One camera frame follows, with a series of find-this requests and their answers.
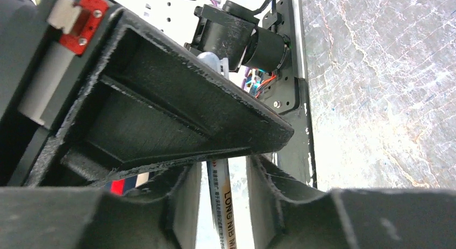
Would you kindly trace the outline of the clear capped blue pen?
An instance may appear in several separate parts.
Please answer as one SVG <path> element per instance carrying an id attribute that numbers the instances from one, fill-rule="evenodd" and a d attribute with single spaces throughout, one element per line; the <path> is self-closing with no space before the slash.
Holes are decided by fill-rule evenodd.
<path id="1" fill-rule="evenodd" d="M 213 224 L 221 248 L 237 248 L 230 182 L 229 160 L 217 159 L 206 163 Z"/>

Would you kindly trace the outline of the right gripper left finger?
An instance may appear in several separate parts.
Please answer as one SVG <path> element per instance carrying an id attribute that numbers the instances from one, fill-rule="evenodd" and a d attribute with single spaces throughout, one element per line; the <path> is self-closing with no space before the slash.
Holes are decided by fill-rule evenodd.
<path id="1" fill-rule="evenodd" d="M 1 248 L 194 248 L 201 164 L 125 196 L 99 188 L 1 189 Z"/>

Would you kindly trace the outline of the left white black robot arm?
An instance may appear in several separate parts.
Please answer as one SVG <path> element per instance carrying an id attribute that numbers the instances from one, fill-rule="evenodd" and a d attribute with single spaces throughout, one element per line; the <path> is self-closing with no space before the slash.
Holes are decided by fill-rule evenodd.
<path id="1" fill-rule="evenodd" d="M 250 10 L 197 7 L 180 45 L 115 0 L 1 0 L 1 185 L 102 186 L 276 152 L 294 134 L 202 61 L 266 48 Z"/>

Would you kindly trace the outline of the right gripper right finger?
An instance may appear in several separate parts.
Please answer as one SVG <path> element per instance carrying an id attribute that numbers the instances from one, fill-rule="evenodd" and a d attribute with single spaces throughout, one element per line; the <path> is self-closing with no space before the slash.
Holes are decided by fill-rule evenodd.
<path id="1" fill-rule="evenodd" d="M 255 248 L 455 248 L 455 191 L 309 187 L 247 158 Z"/>

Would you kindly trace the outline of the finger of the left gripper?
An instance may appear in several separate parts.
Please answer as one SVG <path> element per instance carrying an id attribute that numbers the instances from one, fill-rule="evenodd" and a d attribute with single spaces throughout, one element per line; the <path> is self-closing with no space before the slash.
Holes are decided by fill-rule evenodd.
<path id="1" fill-rule="evenodd" d="M 25 185 L 102 186 L 144 172 L 269 153 L 290 124 L 135 13 L 114 6 L 44 112 Z"/>

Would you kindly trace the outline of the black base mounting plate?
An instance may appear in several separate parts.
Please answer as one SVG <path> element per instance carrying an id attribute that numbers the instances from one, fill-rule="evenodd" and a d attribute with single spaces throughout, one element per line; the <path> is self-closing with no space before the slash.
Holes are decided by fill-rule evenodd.
<path id="1" fill-rule="evenodd" d="M 280 68 L 276 79 L 266 85 L 259 97 L 294 129 L 288 144 L 272 154 L 273 162 L 294 178 L 316 188 L 301 0 L 278 0 L 275 11 L 264 15 L 262 25 L 264 28 L 274 26 L 278 34 L 289 38 L 289 61 Z"/>

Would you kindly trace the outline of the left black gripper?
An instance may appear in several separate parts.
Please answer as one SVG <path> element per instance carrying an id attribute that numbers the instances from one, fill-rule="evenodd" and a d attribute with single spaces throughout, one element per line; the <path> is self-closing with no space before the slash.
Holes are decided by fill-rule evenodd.
<path id="1" fill-rule="evenodd" d="M 1 0 L 1 185 L 102 186 L 121 179 L 119 161 L 83 138 L 96 117 L 119 97 L 96 73 L 102 49 L 118 23 L 122 7 L 114 0 L 83 4 L 87 44 L 69 65 L 58 56 L 63 79 L 45 106 L 46 121 L 19 110 L 38 70 L 58 44 L 60 32 L 47 22 L 57 0 Z"/>

